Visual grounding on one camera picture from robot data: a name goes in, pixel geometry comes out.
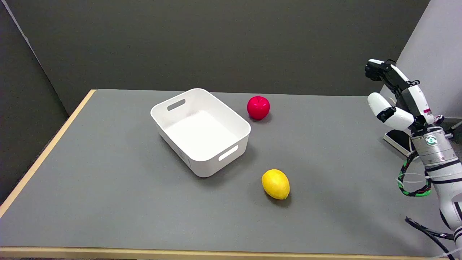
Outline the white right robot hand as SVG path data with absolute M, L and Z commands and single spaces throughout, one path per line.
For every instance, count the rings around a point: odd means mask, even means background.
M 419 87 L 420 81 L 409 80 L 394 61 L 368 60 L 365 76 L 372 81 L 383 81 L 395 96 L 394 105 L 377 92 L 367 97 L 374 116 L 384 125 L 399 131 L 409 129 L 412 134 L 440 125 L 443 117 L 434 117 Z

